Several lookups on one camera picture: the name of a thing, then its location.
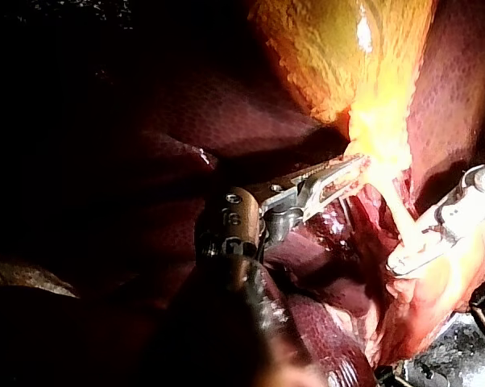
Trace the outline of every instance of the yellow fat tissue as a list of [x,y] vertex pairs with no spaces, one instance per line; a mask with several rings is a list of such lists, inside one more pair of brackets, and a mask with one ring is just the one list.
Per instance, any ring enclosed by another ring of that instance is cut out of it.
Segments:
[[248,17],[312,117],[340,123],[350,112],[338,128],[345,154],[371,158],[363,184],[383,195],[411,247],[421,236],[392,181],[412,163],[406,118],[434,9],[434,0],[254,0]]

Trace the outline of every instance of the metal grasper tip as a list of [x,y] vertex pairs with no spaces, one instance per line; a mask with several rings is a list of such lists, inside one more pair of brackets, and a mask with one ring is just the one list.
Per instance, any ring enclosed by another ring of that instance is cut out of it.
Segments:
[[329,164],[309,176],[298,194],[298,205],[304,210],[303,221],[309,220],[332,201],[347,194],[359,179],[367,161],[366,156],[352,156],[348,160]]

